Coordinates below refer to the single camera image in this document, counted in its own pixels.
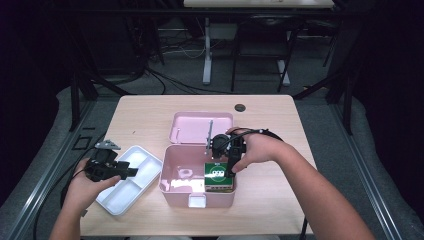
table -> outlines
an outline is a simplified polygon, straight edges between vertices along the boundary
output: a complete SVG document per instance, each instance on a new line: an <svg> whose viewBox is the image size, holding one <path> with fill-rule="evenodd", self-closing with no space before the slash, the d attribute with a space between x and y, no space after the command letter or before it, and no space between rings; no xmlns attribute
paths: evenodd
<svg viewBox="0 0 424 240"><path fill-rule="evenodd" d="M246 110L237 112L236 104ZM211 111L233 114L234 126L269 128L293 145L313 165L296 106L287 95L124 96L105 139L123 154L139 145L163 159L174 114ZM112 216L97 202L81 219L83 236L299 234L304 214L286 178L274 162L253 164L238 173L230 208L172 208L158 180L122 216Z"/></svg>
<svg viewBox="0 0 424 240"><path fill-rule="evenodd" d="M191 8L302 8L330 9L334 6L332 0L184 0L185 7ZM210 23L205 19L205 66L203 68L203 84L211 82L212 53L210 51ZM278 61L280 72L284 69L284 61ZM283 79L284 86L290 86L288 74Z"/></svg>

wooden table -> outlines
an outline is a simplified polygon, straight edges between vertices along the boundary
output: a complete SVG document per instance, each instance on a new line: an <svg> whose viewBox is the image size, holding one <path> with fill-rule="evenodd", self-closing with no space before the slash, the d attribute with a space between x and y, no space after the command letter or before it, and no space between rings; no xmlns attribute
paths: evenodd
<svg viewBox="0 0 424 240"><path fill-rule="evenodd" d="M237 112L236 104L246 110ZM124 96L105 139L122 147L139 145L163 159L174 114L178 111L229 112L234 126L269 128L293 145L313 165L293 99L287 95ZM237 174L230 208L172 208L158 180L122 216L112 216L97 202L81 220L83 236L299 234L304 214L285 176L274 162L252 164Z"/></svg>

forearm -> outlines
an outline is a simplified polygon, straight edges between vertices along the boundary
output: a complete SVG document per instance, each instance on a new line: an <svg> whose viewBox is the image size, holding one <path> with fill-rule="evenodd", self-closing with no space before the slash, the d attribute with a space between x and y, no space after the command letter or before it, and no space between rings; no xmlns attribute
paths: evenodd
<svg viewBox="0 0 424 240"><path fill-rule="evenodd" d="M65 207L57 217L53 231L50 235L51 240L79 240L80 239L80 219L81 213L66 209Z"/></svg>
<svg viewBox="0 0 424 240"><path fill-rule="evenodd" d="M346 198L292 146L278 148L276 162L289 181L318 239L373 239Z"/></svg>

pink lunch box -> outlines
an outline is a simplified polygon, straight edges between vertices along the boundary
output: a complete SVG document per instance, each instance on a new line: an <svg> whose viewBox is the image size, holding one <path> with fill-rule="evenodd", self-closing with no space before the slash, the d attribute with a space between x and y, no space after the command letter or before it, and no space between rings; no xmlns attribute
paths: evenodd
<svg viewBox="0 0 424 240"><path fill-rule="evenodd" d="M174 115L165 152L159 188L172 207L231 207L237 187L232 192L206 192L204 164L225 162L212 159L206 152L207 138L225 133L233 126L233 116L225 112L178 112Z"/></svg>

person's left hand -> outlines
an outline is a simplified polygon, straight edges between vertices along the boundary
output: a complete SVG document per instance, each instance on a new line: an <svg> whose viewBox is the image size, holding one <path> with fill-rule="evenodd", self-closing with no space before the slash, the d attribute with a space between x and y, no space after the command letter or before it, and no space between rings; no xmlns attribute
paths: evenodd
<svg viewBox="0 0 424 240"><path fill-rule="evenodd" d="M121 177L118 175L100 182L91 181L87 178L85 172L82 171L88 160L89 159L86 158L78 163L74 173L77 175L74 176L69 185L63 208L69 208L81 213L96 200L100 192L106 188L115 186L115 184L121 180Z"/></svg>

